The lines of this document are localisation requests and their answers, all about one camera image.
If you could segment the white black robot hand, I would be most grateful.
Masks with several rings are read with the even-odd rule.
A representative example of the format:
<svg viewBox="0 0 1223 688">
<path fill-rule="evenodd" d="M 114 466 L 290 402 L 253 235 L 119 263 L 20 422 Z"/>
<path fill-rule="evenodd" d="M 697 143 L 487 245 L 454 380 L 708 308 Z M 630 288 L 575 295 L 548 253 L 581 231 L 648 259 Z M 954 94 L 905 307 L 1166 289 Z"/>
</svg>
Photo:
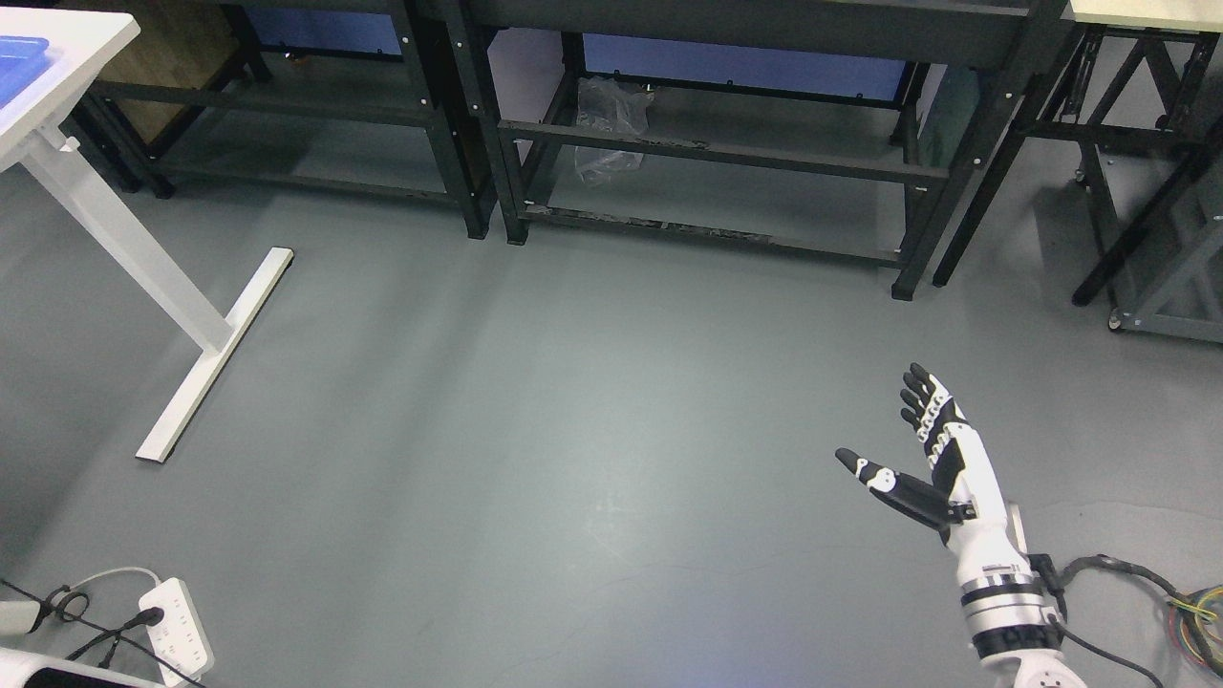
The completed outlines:
<svg viewBox="0 0 1223 688">
<path fill-rule="evenodd" d="M 956 560 L 964 585 L 986 576 L 1031 576 L 1008 536 L 1009 514 L 987 448 L 942 380 L 914 362 L 903 375 L 900 417 L 912 428 L 929 480 L 837 448 L 841 466 L 874 499 L 929 527 Z"/>
</svg>

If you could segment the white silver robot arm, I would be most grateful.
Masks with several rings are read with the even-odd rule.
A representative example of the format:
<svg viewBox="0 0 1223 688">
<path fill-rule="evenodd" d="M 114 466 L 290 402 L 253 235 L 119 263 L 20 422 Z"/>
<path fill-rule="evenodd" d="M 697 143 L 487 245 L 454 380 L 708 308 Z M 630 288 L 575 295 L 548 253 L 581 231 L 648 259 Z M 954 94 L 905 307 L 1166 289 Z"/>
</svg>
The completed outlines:
<svg viewBox="0 0 1223 688">
<path fill-rule="evenodd" d="M 1065 665 L 1057 631 L 1062 580 L 1048 554 L 1030 554 L 1032 573 L 978 576 L 961 585 L 960 605 L 978 664 L 996 687 L 1084 687 Z"/>
</svg>

